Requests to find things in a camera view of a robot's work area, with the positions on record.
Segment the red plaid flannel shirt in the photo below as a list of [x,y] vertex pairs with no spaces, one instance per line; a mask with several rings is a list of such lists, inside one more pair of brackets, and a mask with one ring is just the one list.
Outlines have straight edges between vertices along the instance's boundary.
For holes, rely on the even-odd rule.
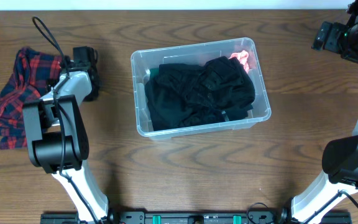
[[0,149],[27,146],[22,108],[26,102],[47,93],[47,85],[58,80],[60,55],[21,48],[15,58],[12,75],[0,92]]

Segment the dark green garment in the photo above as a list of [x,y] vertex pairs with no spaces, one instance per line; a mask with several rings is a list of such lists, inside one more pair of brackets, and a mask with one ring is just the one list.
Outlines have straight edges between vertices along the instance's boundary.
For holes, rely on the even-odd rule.
[[159,74],[159,68],[151,68],[150,69],[150,79],[153,79]]

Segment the pink garment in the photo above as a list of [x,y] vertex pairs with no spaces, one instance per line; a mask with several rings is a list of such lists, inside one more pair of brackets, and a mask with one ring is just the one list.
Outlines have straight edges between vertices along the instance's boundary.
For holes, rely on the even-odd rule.
[[248,59],[249,59],[249,53],[246,50],[242,50],[241,52],[234,52],[229,57],[230,62],[236,68],[242,67],[246,73],[248,73],[250,70]]

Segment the black garment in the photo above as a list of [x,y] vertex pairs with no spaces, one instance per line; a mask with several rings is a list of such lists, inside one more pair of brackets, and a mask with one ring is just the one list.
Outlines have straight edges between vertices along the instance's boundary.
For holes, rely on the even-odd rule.
[[227,57],[203,66],[167,63],[158,68],[159,74],[145,84],[156,131],[237,121],[253,108],[252,80]]

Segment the clear plastic storage bin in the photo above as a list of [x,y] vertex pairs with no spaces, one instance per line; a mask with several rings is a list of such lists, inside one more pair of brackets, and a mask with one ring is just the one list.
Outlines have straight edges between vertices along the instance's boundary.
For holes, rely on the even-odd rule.
[[[249,53],[248,64],[250,70],[247,74],[255,88],[255,100],[252,104],[253,108],[248,111],[248,117],[237,121],[225,121],[223,123],[188,128],[154,130],[145,95],[145,84],[149,81],[151,69],[166,63],[204,65],[214,58],[222,56],[230,57],[231,54],[242,52],[243,50]],[[131,68],[137,131],[141,136],[150,138],[153,141],[227,129],[247,129],[257,123],[268,120],[272,114],[260,69],[257,49],[254,41],[248,37],[159,49],[137,50],[131,55]]]

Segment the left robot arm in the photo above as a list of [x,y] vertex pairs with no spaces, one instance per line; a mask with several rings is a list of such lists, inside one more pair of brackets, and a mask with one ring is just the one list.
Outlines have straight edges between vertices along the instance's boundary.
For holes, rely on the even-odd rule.
[[47,94],[24,104],[23,116],[29,159],[61,183],[76,213],[44,213],[41,223],[112,223],[109,199],[92,174],[90,145],[79,106],[98,97],[98,53],[75,47],[65,58],[56,81],[47,83]]

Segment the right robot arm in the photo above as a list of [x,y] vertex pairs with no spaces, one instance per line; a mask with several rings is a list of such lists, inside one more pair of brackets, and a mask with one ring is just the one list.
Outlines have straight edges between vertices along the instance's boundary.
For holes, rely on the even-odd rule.
[[[350,3],[345,23],[324,22],[312,43],[314,50],[327,50],[358,65],[358,0]],[[322,156],[322,171],[300,194],[290,198],[275,223],[351,223],[349,213],[334,212],[348,199],[357,209],[358,116],[349,137],[329,141]]]

